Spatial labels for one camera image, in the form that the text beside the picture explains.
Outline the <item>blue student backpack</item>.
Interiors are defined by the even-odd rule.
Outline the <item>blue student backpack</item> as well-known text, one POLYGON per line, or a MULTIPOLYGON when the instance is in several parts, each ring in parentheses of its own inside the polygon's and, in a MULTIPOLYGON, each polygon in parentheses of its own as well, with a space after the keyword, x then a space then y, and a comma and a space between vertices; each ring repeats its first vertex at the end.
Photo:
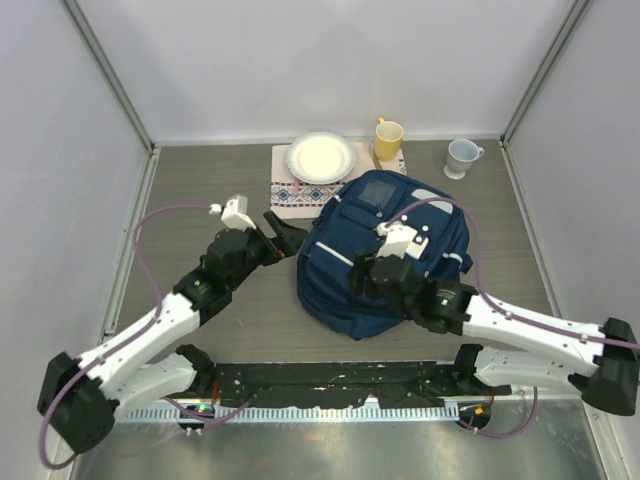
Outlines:
POLYGON ((324 206, 297 259, 302 307, 354 340, 406 317, 398 277, 410 290, 428 280, 457 282, 472 265, 463 210, 448 194, 393 171, 372 170, 324 206))

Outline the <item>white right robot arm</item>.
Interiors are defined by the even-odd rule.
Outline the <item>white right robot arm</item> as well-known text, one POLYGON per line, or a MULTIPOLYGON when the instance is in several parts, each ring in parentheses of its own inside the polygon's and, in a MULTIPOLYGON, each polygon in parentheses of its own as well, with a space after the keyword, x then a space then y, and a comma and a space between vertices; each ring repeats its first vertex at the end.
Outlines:
POLYGON ((617 318, 581 323, 508 304, 475 287, 431 279, 391 255, 359 255, 349 275, 353 294, 383 298, 404 318, 438 334, 503 343, 514 352, 480 348, 451 371, 457 391, 510 384, 574 389, 584 403, 618 416, 636 412, 639 344, 617 318))

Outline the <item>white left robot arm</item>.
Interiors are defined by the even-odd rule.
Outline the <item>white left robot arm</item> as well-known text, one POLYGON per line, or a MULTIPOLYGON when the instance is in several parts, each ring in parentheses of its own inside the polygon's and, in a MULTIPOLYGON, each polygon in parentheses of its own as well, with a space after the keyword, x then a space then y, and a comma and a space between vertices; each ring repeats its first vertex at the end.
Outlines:
POLYGON ((99 445, 127 413, 173 393, 205 397, 214 381, 209 357, 187 345, 163 361, 149 361, 226 308, 233 292, 259 267, 295 256, 308 233, 268 211, 267 237, 245 214, 229 213, 198 265, 183 276, 144 317, 105 343, 76 358, 62 352, 46 368, 37 410, 48 429, 73 455, 99 445))

